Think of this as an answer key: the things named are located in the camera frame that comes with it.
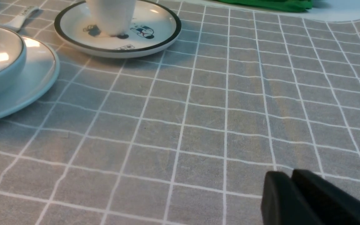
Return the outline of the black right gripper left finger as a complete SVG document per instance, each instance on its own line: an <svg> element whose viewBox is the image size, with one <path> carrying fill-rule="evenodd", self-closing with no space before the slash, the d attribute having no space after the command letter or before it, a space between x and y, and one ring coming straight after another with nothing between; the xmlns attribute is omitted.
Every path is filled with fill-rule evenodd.
<svg viewBox="0 0 360 225"><path fill-rule="evenodd" d="M264 225L322 225L305 198L284 172L265 175L261 201Z"/></svg>

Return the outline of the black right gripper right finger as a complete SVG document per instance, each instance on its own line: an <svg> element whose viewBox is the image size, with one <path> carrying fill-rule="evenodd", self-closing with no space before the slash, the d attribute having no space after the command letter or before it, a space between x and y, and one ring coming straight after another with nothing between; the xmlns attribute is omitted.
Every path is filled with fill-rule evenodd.
<svg viewBox="0 0 360 225"><path fill-rule="evenodd" d="M295 169L291 179L325 225L360 225L360 200L309 170Z"/></svg>

